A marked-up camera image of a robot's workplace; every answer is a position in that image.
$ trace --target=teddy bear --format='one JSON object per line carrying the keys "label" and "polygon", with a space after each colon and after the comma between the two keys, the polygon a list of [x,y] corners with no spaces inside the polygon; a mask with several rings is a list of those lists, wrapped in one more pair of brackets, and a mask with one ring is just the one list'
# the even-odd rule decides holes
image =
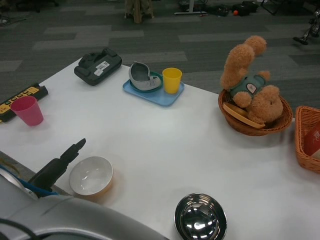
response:
{"label": "teddy bear", "polygon": [[249,74],[249,67],[256,56],[267,49],[267,42],[260,36],[251,36],[243,44],[234,47],[225,62],[221,85],[233,101],[248,112],[248,118],[257,123],[271,123],[282,115],[280,90],[266,85],[269,71]]}

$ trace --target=shoe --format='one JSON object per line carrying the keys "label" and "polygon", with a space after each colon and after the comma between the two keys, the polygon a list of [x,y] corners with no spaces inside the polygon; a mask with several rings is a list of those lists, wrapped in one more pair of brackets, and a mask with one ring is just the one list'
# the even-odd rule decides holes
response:
{"label": "shoe", "polygon": [[131,65],[129,77],[132,84],[141,91],[149,91],[162,84],[160,78],[151,76],[149,67],[141,62],[134,62]]}

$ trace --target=blue tray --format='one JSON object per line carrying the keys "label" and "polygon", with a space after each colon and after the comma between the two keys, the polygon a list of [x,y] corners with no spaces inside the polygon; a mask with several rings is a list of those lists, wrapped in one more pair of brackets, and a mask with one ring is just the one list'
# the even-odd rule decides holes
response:
{"label": "blue tray", "polygon": [[181,95],[184,89],[185,85],[183,82],[180,82],[180,88],[176,94],[166,93],[163,85],[159,90],[153,92],[139,92],[131,86],[130,79],[123,84],[123,90],[125,92],[143,98],[147,101],[150,101],[163,107],[171,106]]}

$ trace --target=white table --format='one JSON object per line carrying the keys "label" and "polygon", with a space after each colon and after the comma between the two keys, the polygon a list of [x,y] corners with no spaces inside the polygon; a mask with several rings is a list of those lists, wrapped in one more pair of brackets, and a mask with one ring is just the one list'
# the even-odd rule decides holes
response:
{"label": "white table", "polygon": [[1,150],[33,171],[86,138],[80,155],[56,183],[68,193],[72,167],[90,156],[114,166],[112,189],[99,203],[171,240],[185,195],[215,198],[228,219],[226,240],[319,239],[320,177],[296,160],[293,128],[249,137],[231,129],[218,95],[192,86],[168,108],[122,90],[122,66],[96,87],[74,74],[76,62],[43,82],[44,122],[19,118],[0,125]]}

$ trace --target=metal bowl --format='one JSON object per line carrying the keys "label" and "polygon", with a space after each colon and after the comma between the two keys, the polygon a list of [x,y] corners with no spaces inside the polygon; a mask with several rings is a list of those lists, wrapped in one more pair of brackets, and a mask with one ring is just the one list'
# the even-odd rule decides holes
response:
{"label": "metal bowl", "polygon": [[222,240],[227,232],[221,205],[203,193],[192,193],[178,203],[174,224],[183,240]]}

